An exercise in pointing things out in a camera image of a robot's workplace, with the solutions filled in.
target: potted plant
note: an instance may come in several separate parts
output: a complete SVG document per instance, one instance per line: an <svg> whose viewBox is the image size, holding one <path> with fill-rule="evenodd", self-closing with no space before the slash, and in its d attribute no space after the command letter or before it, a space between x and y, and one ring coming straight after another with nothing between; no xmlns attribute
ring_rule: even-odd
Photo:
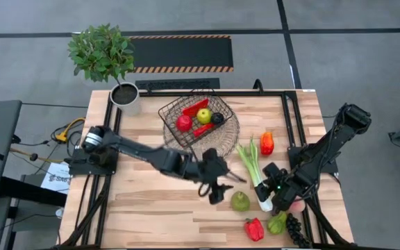
<svg viewBox="0 0 400 250"><path fill-rule="evenodd" d="M110 91L111 101L121 108L125 115L140 112L140 99L137 87L124 80L127 72L133 71L134 46L131 40L123 37L118 26L110 24L97 28L92 26L78 35L73 35L69 42L69 57L76 65L74 75L84 71L85 79L108 82L113 77L117 85Z"/></svg>

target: gray floor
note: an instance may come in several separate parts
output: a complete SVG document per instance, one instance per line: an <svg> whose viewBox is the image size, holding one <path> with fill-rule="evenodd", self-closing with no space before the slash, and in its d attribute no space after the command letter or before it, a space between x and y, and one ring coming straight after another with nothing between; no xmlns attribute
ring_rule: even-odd
<svg viewBox="0 0 400 250"><path fill-rule="evenodd" d="M400 28L400 1L285 0L290 28ZM275 0L0 0L0 33L79 31L111 22L124 31L280 28ZM282 35L233 35L235 71L226 74L130 74L128 80L220 77L223 88L293 88ZM67 38L0 39L0 99L87 105L91 83L72 74ZM338 159L354 238L360 245L400 249L400 149L387 132L400 128L400 34L292 35L303 88L316 89L322 112L344 103L370 111L373 124L348 143ZM85 109L23 106L16 133L26 142L84 116ZM47 156L53 149L34 149ZM64 158L60 146L54 158ZM5 175L36 169L11 157ZM23 233L16 249L50 247L54 230Z"/></svg>

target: red bell pepper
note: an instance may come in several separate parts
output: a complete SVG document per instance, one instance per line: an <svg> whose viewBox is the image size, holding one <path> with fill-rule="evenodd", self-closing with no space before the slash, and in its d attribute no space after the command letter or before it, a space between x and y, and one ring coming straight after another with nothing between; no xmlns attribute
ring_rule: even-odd
<svg viewBox="0 0 400 250"><path fill-rule="evenodd" d="M247 222L244 224L244 230L247 232L249 239L252 241L259 241L263 239L263 226L260 223L260 220L255 219L247 219Z"/></svg>
<svg viewBox="0 0 400 250"><path fill-rule="evenodd" d="M213 128L213 126L214 124L211 122L201 126L200 128L194 130L194 136L199 137L200 135L203 135L203 133L205 133L209 128Z"/></svg>
<svg viewBox="0 0 400 250"><path fill-rule="evenodd" d="M260 152L264 156L268 156L274 150L274 141L271 132L265 132L260 137Z"/></svg>
<svg viewBox="0 0 400 250"><path fill-rule="evenodd" d="M209 102L208 99L204 99L203 101L199 101L198 103L196 103L196 104L194 104L194 105L192 105L192 106L189 106L189 107L187 107L187 108L184 108L183 111L182 111L182 113L183 113L184 115L189 115L189 116L191 116L191 117L194 117L194 116L197 115L198 111L199 111L201 108L206 108L206 107L208 107L208 102Z"/></svg>

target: white flower pot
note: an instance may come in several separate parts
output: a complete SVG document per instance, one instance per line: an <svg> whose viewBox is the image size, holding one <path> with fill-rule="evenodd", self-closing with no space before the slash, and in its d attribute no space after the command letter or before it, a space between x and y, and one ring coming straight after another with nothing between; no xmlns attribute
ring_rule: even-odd
<svg viewBox="0 0 400 250"><path fill-rule="evenodd" d="M125 82L125 83L121 83L121 84L122 84L122 87L123 86L129 86L129 87L126 87L126 88L130 88L130 87L134 88L136 90L136 93L137 93L136 97L135 98L133 98L133 97L130 98L130 99L132 99L132 101L128 100L126 103L117 103L114 100L114 95L115 95L116 91L119 91L119 86L115 85L115 87L110 91L110 94L109 94L110 100L118 108L120 108L123 111L123 113L122 113L123 115L134 116L134 115L140 114L140 112L141 112L140 93L138 92L137 86L135 86L135 84L129 83L129 82Z"/></svg>

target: black and orange striped mat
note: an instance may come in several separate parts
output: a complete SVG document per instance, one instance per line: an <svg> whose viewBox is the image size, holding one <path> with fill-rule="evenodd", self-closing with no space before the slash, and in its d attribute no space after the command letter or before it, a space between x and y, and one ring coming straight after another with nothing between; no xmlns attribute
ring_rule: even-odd
<svg viewBox="0 0 400 250"><path fill-rule="evenodd" d="M135 73L232 72L230 35L133 36Z"/></svg>

